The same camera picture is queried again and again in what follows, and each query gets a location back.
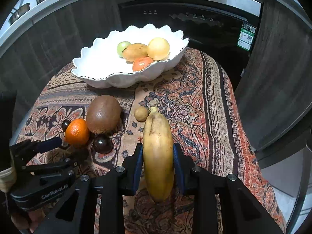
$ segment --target paisley tablecloth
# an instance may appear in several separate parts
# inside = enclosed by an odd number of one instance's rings
[[[138,106],[158,106],[169,121],[175,142],[196,165],[211,173],[226,176],[234,173],[285,232],[285,219],[277,205],[271,185],[263,179],[255,155],[244,133],[233,89],[225,71],[211,57],[188,48],[180,63],[151,82],[137,83],[127,89],[95,89],[71,74],[66,65],[44,88],[23,127],[18,141],[64,139],[64,119],[85,118],[88,106],[98,95],[112,95],[123,111],[121,122],[111,133],[113,151],[102,155],[91,150],[88,160],[76,174],[99,176],[121,165],[142,141],[144,123],[137,122]],[[62,149],[38,154],[31,164],[57,162],[66,152]],[[142,173],[134,197],[124,197],[126,233],[191,233],[193,196],[182,196],[174,187],[171,196],[161,204],[149,197]],[[219,233],[222,233],[220,207]],[[95,233],[98,230],[99,206]]]

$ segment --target scalloped bowl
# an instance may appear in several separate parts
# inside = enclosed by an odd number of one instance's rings
[[[155,38],[166,39],[170,53],[166,60],[155,61],[141,71],[132,71],[132,63],[117,54],[117,45],[122,41],[148,45]],[[143,28],[129,26],[125,31],[112,31],[107,38],[97,38],[92,47],[81,49],[81,57],[73,59],[75,68],[71,72],[95,88],[127,88],[137,82],[151,81],[164,71],[175,67],[181,60],[189,39],[183,39],[183,32],[172,32],[169,26],[156,28],[148,24]]]

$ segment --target patterned tablecloth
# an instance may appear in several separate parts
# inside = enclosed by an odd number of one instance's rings
[[[225,71],[208,55],[187,49],[180,63],[151,82],[137,83],[127,89],[95,89],[71,74],[66,65],[44,88],[35,102],[18,142],[26,139],[64,139],[64,119],[85,118],[88,106],[98,95],[118,99],[123,112],[118,130],[111,134],[114,149],[102,155],[90,150],[88,160],[77,175],[104,175],[121,165],[142,141],[144,123],[137,122],[134,110],[139,106],[159,107],[169,121],[175,142],[196,165],[211,173],[234,173],[285,232],[285,219],[277,205],[271,185],[263,179],[255,155],[241,125],[233,89]],[[38,154],[31,164],[57,162],[66,152],[61,149]],[[171,196],[155,205],[141,178],[134,197],[124,197],[124,221],[127,233],[191,233],[193,196],[181,196],[177,187]],[[222,233],[221,214],[219,233]],[[99,206],[95,233],[98,230]]]

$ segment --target orange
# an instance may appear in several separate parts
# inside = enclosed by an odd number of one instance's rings
[[[132,70],[134,71],[140,71],[145,69],[148,65],[150,65],[153,61],[150,57],[140,57],[135,59],[135,61],[132,64]]]
[[[84,119],[73,120],[65,132],[66,141],[75,146],[85,145],[90,136],[87,122]]]

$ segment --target banana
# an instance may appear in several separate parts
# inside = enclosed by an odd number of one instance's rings
[[[168,120],[150,108],[143,130],[144,177],[149,195],[157,203],[164,201],[174,184],[174,153]]]

